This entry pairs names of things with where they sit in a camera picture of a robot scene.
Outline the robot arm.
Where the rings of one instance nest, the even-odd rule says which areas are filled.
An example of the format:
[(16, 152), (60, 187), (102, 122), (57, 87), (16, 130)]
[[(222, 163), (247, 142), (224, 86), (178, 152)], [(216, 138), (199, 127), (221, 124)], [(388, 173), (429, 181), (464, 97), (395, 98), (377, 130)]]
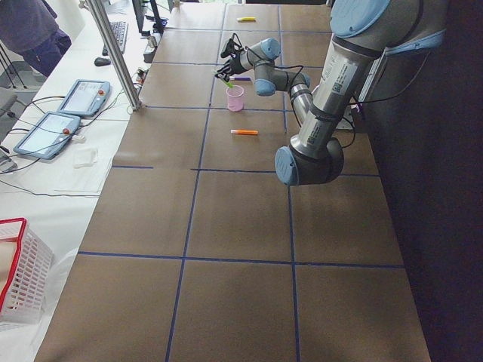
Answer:
[(337, 1), (331, 10), (332, 31), (321, 79), (310, 90), (302, 72), (275, 66), (280, 44), (266, 38), (244, 47), (230, 38), (215, 72), (228, 82), (254, 71), (257, 95), (289, 94), (302, 125), (288, 146), (275, 154), (275, 171), (288, 186), (329, 183), (343, 169), (343, 150), (333, 132), (366, 70), (382, 55), (438, 47), (445, 33), (447, 1)]

